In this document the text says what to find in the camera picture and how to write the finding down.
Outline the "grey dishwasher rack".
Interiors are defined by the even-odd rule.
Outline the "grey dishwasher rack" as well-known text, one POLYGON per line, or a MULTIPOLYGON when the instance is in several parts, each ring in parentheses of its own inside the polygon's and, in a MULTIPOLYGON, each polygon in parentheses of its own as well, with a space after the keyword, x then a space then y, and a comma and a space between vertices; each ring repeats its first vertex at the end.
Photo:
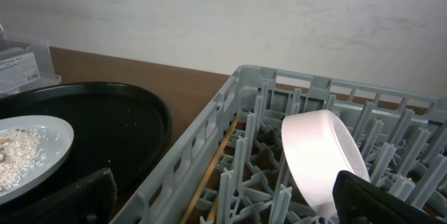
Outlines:
POLYGON ((115 223, 180 223, 236 115, 186 223, 340 223, 301 195, 281 142, 285 117, 334 112, 373 186, 446 222, 446 99, 260 66, 240 66, 143 181, 115 223))

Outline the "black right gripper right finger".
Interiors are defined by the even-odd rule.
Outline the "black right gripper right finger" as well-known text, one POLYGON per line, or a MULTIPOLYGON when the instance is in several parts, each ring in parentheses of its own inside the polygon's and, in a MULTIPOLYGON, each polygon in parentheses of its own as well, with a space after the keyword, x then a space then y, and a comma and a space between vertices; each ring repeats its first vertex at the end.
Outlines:
POLYGON ((341 224, 442 224, 357 175, 342 170, 332 190, 341 224))

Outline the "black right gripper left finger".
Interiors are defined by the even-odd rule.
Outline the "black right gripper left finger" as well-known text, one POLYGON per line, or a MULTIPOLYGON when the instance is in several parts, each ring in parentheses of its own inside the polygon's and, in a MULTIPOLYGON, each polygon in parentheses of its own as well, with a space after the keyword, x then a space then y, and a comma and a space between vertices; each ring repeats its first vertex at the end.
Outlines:
POLYGON ((117 201, 112 171, 101 168, 57 191, 36 189, 1 205, 1 224, 108 223, 117 201))

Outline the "round black tray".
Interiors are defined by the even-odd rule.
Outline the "round black tray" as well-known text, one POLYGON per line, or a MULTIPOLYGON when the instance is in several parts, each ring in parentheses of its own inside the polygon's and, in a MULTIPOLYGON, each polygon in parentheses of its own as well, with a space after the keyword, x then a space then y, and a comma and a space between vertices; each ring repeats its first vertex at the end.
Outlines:
POLYGON ((67 121, 73 144, 53 175, 1 209, 22 209, 105 167, 122 192, 155 167, 173 127, 168 106, 158 96, 116 82, 57 85, 1 99, 1 118, 27 115, 67 121))

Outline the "grey plate with food scraps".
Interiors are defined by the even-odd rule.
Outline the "grey plate with food scraps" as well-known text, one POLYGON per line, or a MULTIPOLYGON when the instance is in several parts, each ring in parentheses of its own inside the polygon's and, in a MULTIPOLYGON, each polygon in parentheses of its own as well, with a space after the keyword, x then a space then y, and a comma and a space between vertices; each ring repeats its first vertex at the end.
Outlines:
POLYGON ((74 141, 65 120, 29 115, 1 120, 1 203, 28 193, 55 173, 74 141))

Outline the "pink bowl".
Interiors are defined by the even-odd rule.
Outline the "pink bowl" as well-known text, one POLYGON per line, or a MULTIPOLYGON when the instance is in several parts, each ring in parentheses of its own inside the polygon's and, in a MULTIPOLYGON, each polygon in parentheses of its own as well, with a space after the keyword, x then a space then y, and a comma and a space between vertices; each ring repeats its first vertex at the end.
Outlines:
POLYGON ((332 190, 339 172, 346 170, 370 181, 356 142, 330 110, 285 117, 281 142, 298 190, 319 216, 330 218, 337 214, 332 190))

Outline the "clear plastic bin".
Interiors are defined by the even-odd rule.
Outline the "clear plastic bin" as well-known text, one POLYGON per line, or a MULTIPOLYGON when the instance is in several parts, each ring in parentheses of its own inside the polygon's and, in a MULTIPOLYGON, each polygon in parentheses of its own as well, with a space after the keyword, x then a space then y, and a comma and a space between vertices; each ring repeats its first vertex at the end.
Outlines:
POLYGON ((48 40, 1 30, 1 97, 60 84, 48 40))

